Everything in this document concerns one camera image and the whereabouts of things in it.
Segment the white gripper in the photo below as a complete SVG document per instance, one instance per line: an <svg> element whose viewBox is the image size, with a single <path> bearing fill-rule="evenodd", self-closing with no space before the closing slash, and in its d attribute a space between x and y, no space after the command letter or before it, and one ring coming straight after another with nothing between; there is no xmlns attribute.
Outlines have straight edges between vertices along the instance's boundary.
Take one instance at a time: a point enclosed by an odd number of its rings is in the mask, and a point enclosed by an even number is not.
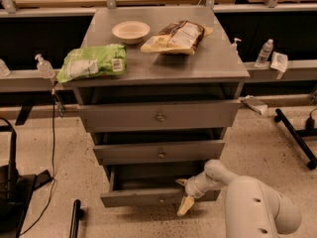
<svg viewBox="0 0 317 238"><path fill-rule="evenodd" d="M202 197L214 184L214 180L205 174L199 174L189 179L179 178L176 182L185 186L185 192L187 194L187 196L184 196L181 200L177 210L178 216L185 215L194 205L195 199Z"/></svg>

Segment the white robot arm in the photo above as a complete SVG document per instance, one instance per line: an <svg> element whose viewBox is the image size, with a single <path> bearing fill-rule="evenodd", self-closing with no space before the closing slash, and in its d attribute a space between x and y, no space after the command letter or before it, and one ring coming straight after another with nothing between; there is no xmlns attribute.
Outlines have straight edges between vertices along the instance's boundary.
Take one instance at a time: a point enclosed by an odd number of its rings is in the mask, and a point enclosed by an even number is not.
<svg viewBox="0 0 317 238"><path fill-rule="evenodd" d="M219 160L207 161L202 173L176 182L184 187L178 216L185 215L207 191L227 188L226 238L279 238L301 225L301 212L291 199L256 178L232 173Z"/></svg>

